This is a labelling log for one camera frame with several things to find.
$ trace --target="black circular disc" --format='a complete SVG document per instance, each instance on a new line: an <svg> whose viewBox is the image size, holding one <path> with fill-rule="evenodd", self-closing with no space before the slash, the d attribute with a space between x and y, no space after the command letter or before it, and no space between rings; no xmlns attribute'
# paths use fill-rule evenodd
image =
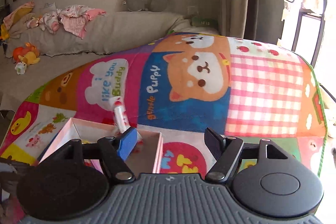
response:
<svg viewBox="0 0 336 224"><path fill-rule="evenodd" d="M41 220L77 217L96 207L109 190L107 178L92 167L70 160L40 164L17 185L24 211Z"/></svg>

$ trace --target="yellow duck print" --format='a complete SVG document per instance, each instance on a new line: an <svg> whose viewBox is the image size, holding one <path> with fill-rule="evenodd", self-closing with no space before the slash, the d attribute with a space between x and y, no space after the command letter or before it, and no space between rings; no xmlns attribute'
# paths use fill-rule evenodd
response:
<svg viewBox="0 0 336 224"><path fill-rule="evenodd" d="M27 111L26 116L24 118L17 119L14 124L12 125L10 131L13 135L20 134L26 127L29 125L32 119L32 115L29 111Z"/></svg>

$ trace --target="white plush toy head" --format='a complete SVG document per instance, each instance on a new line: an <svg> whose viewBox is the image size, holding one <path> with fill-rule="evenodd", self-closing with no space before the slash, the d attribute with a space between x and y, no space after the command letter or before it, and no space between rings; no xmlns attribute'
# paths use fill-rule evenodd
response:
<svg viewBox="0 0 336 224"><path fill-rule="evenodd" d="M24 62L19 62L18 64L16 64L15 70L18 75L24 75L27 70L27 64Z"/></svg>

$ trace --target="colorful blanket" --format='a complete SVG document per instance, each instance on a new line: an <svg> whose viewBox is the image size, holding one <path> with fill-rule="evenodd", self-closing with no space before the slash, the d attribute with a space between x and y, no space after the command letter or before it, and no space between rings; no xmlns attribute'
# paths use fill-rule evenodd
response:
<svg viewBox="0 0 336 224"><path fill-rule="evenodd" d="M37 164L70 117L113 124L113 96L124 97L132 126L163 133L163 173L206 174L214 164L207 127L245 142L271 138L320 171L326 122L312 68L275 45L193 33L106 56L41 86L15 114L1 157Z"/></svg>

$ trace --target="white logo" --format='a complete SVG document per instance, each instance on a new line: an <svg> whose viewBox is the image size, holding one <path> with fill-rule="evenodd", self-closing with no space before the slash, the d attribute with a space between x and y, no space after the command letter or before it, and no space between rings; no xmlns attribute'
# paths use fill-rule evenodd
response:
<svg viewBox="0 0 336 224"><path fill-rule="evenodd" d="M174 180L175 180L175 178L174 178L174 177L172 177L172 176L169 176L169 177L166 177L166 180L168 180L168 181L174 181Z"/></svg>

